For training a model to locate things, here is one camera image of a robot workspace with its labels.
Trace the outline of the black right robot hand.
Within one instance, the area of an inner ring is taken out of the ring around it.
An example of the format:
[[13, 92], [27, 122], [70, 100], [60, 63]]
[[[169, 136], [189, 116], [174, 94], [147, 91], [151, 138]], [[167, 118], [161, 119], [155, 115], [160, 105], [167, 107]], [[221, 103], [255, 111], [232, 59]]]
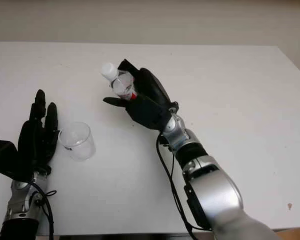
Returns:
[[110, 62], [104, 63], [100, 72], [117, 95], [117, 98], [103, 99], [112, 106], [127, 107], [128, 103], [138, 97], [144, 97], [165, 112], [176, 113], [179, 110], [178, 103], [170, 100], [161, 82], [146, 68], [138, 69], [124, 59], [119, 66]]

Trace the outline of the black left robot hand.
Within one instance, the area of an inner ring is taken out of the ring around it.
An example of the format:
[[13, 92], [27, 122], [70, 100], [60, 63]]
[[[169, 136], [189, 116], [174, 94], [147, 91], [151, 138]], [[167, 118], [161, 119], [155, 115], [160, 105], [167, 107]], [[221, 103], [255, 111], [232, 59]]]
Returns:
[[18, 138], [18, 153], [25, 171], [51, 174], [50, 161], [56, 151], [59, 132], [57, 106], [54, 102], [46, 105], [45, 92], [39, 89]]

